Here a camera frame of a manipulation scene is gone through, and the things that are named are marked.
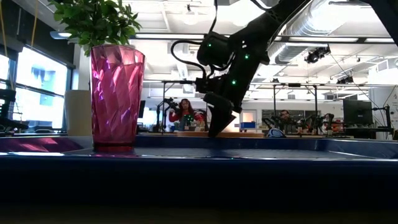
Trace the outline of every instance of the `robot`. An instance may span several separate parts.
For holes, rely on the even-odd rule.
[[[197,54],[199,63],[210,66],[212,73],[214,70],[229,69],[226,74],[211,78],[211,74],[206,75],[203,68],[203,77],[195,81],[197,91],[205,93],[203,100],[213,105],[210,107],[212,119],[209,137],[215,137],[235,119],[232,111],[237,113],[242,111],[242,100],[258,66],[260,63],[269,64],[268,46],[281,28],[311,1],[280,0],[277,5],[266,9],[265,13],[229,38],[213,31],[205,36]],[[362,2],[368,3],[374,9],[394,42],[398,44],[396,1],[362,0]]]

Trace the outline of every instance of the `red shirt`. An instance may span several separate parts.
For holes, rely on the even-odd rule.
[[[187,115],[187,114],[189,114],[189,111],[182,111],[182,116],[184,116],[184,115]],[[181,117],[182,116],[179,116],[178,114],[176,114],[176,113],[169,113],[169,121],[170,122],[174,122],[174,121],[179,121],[180,119],[181,119]],[[200,114],[198,114],[198,115],[195,115],[194,117],[193,117],[193,119],[195,119],[195,121],[203,121],[204,119],[203,119],[203,116],[202,115],[200,115]]]

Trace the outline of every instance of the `leaf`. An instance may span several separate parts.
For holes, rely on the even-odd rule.
[[[86,56],[86,57],[90,56],[90,52],[91,52],[91,49],[86,50],[86,51],[85,51],[85,56]]]
[[[81,24],[83,26],[91,27],[91,26],[93,26],[93,21],[91,21],[91,20],[83,20],[83,21],[80,21],[79,24]]]
[[[122,45],[126,44],[127,40],[126,37],[124,35],[120,35],[120,42]]]
[[[55,13],[55,14],[54,14],[54,20],[55,20],[55,21],[61,21],[61,20],[62,20],[62,15],[61,15],[61,14],[58,14],[58,13]]]
[[[91,44],[86,44],[86,45],[83,45],[82,47],[83,47],[83,50],[86,51],[86,50],[91,49]]]
[[[129,36],[131,36],[131,35],[136,34],[136,31],[135,31],[134,28],[132,28],[132,27],[127,27],[127,28],[126,28],[126,31],[125,31],[125,34],[129,37]]]
[[[109,6],[112,6],[112,7],[114,7],[114,8],[118,7],[118,5],[117,5],[114,1],[111,1],[111,0],[107,0],[107,1],[105,2],[105,4],[107,4],[107,5],[109,5]]]
[[[118,12],[115,8],[113,7],[108,7],[108,16],[109,17],[117,17],[118,16]]]
[[[94,8],[91,5],[84,5],[83,9],[88,12],[94,12]]]
[[[76,34],[72,34],[71,36],[69,36],[68,39],[70,40],[70,39],[77,38],[77,37],[78,37],[78,35],[76,33]]]
[[[57,2],[54,2],[54,6],[55,6],[58,10],[63,10],[63,5],[61,5],[61,4],[57,3]]]
[[[57,10],[54,12],[54,14],[63,14],[63,10],[57,9]]]
[[[133,22],[132,22],[132,25],[133,25],[135,28],[137,28],[137,30],[140,30],[140,29],[142,28],[142,26],[141,26],[138,22],[136,22],[136,21],[133,21]]]
[[[87,31],[84,31],[81,33],[80,38],[82,39],[89,39],[90,38],[90,33]]]
[[[118,44],[118,42],[113,38],[107,38],[107,39],[105,39],[105,41],[107,41],[108,43],[111,43],[111,44]]]
[[[106,27],[106,21],[104,19],[98,19],[97,23],[95,24],[94,28],[101,30]]]
[[[94,46],[97,46],[97,45],[99,45],[99,43],[98,43],[97,39],[95,39],[95,37],[94,37],[94,36],[93,36],[93,38],[91,38],[91,43],[92,43]]]
[[[67,32],[71,35],[77,35],[77,30],[74,30],[74,29],[65,29],[65,32]]]
[[[64,16],[67,18],[71,18],[77,14],[79,14],[79,7],[69,7],[65,9]]]
[[[126,38],[126,43],[125,44],[129,44],[129,37],[127,35],[124,35],[124,38]]]
[[[88,43],[90,43],[90,40],[88,40],[88,39],[81,39],[81,40],[79,40],[79,45],[86,45],[86,44],[88,44]]]
[[[112,35],[112,25],[111,24],[106,25],[106,30],[107,30],[108,36]]]
[[[104,15],[108,15],[108,5],[107,4],[101,4],[101,11]]]

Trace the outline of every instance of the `white pillar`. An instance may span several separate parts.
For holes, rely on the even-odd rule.
[[[391,68],[377,72],[376,68],[373,68],[369,71],[369,83],[398,85],[398,69]],[[390,106],[392,127],[398,128],[398,88],[371,88],[369,90],[369,97],[373,101],[372,107],[382,108],[386,105]],[[373,116],[381,122],[381,124],[377,124],[378,126],[387,126],[386,113],[384,111],[373,111]],[[380,140],[386,139],[386,134],[376,133],[376,138]]]
[[[72,74],[72,90],[88,90],[90,83],[91,61],[86,57],[83,49],[75,44],[73,64],[76,69]]]

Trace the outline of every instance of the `ceiling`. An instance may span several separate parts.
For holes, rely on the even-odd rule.
[[[13,1],[30,13],[34,13],[35,1]],[[52,17],[55,9],[52,6],[46,6],[47,0],[39,0],[39,2],[38,18],[54,29],[62,30],[64,26],[60,26]],[[207,33],[215,16],[213,0],[123,0],[123,3],[130,4],[133,11],[139,13],[137,20],[143,26],[141,32],[145,33]],[[190,12],[187,10],[187,4],[190,5]],[[214,31],[220,34],[233,34],[262,12],[250,0],[240,0],[230,6],[220,6]],[[388,32],[371,8],[356,7],[355,10],[340,11],[340,13],[342,12],[346,13],[345,23],[330,35],[389,37]],[[177,61],[169,52],[170,41],[131,40],[131,44],[147,57],[145,74],[147,80],[179,79]],[[394,44],[331,44],[330,48],[334,58],[326,56],[318,63],[309,65],[303,60],[306,55],[304,52],[296,56],[287,66],[274,67],[274,69],[260,67],[255,78],[267,82],[273,78],[273,75],[281,75],[278,77],[281,82],[326,83],[331,80],[331,77],[339,77],[342,69],[357,68],[354,69],[353,75],[362,83],[366,82],[370,66],[375,65],[384,57],[398,57],[398,48]],[[196,61],[196,50],[189,50],[183,57],[185,60]],[[188,72],[192,74],[191,78],[201,75],[197,68],[191,66],[187,68]]]

